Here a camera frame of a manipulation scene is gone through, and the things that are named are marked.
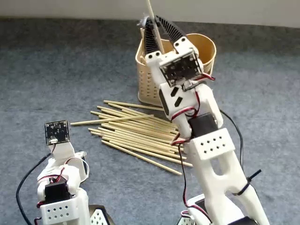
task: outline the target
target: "plastic basket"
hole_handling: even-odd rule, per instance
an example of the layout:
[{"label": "plastic basket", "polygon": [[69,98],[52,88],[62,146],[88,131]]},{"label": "plastic basket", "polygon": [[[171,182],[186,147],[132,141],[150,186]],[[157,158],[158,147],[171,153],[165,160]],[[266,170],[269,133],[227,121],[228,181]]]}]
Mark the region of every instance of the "plastic basket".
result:
[{"label": "plastic basket", "polygon": [[[199,51],[199,58],[204,65],[205,73],[212,74],[215,56],[217,53],[215,43],[202,34],[188,34],[187,38],[196,46]],[[162,39],[165,53],[174,51],[172,44],[168,40]],[[138,50],[135,55],[137,64],[137,74],[139,81],[138,99],[141,102],[151,105],[161,105],[158,90],[152,80],[152,75],[149,68],[145,65],[143,40],[141,40]]]}]

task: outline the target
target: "white robotic arm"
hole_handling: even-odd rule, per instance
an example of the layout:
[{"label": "white robotic arm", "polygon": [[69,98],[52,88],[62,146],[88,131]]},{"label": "white robotic arm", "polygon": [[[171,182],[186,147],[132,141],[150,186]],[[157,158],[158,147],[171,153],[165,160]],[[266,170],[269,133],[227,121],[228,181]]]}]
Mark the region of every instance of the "white robotic arm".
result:
[{"label": "white robotic arm", "polygon": [[[168,34],[177,52],[161,54],[155,45],[151,20],[145,25],[145,51],[147,66],[158,86],[158,95],[165,115],[179,129],[184,139],[185,151],[195,167],[195,172],[205,195],[205,208],[214,225],[259,224],[269,225],[254,188],[250,185],[234,152],[235,146],[226,128],[221,128],[223,118],[212,90],[201,80],[214,80],[203,72],[198,51],[185,34],[174,24],[161,17],[157,22]],[[211,165],[218,159],[222,175],[216,175]],[[225,195],[237,194],[244,205],[244,217]],[[189,208],[198,225],[207,224],[200,211]]]},{"label": "white robotic arm", "polygon": [[79,187],[89,175],[86,153],[75,153],[66,121],[48,123],[45,131],[53,157],[37,178],[43,224],[90,225],[89,198]]}]

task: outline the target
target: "circuit board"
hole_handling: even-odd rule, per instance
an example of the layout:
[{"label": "circuit board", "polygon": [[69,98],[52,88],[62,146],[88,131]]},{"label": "circuit board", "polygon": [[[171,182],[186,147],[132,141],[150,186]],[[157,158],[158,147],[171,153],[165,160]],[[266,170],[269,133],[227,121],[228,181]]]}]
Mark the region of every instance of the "circuit board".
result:
[{"label": "circuit board", "polygon": [[184,81],[196,78],[201,74],[200,65],[194,51],[161,65],[160,71],[170,87],[183,84]]},{"label": "circuit board", "polygon": [[62,120],[57,122],[45,123],[46,145],[51,145],[52,139],[57,139],[57,144],[69,142],[68,121]]}]

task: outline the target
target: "cable tie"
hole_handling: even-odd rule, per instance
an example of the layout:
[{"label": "cable tie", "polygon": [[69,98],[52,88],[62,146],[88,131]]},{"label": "cable tie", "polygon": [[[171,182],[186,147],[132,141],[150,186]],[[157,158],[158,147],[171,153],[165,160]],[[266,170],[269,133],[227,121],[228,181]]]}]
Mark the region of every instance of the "cable tie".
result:
[{"label": "cable tie", "polygon": [[261,171],[262,171],[262,170],[259,169],[258,171],[256,171],[255,173],[253,173],[250,177],[247,177],[247,184],[242,188],[242,190],[241,190],[240,192],[235,193],[235,194],[233,194],[233,195],[242,195],[242,194],[246,191],[246,189],[250,186],[250,183],[251,183],[252,179],[253,179],[254,177],[256,177],[258,174],[260,174]]}]

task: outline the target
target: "white wall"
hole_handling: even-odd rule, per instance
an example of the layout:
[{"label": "white wall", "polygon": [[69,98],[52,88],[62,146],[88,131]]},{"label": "white wall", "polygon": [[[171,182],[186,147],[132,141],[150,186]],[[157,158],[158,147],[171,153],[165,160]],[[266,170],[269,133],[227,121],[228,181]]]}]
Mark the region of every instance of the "white wall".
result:
[{"label": "white wall", "polygon": [[[300,0],[152,0],[172,21],[300,27]],[[0,16],[140,19],[145,0],[0,0]]]}]

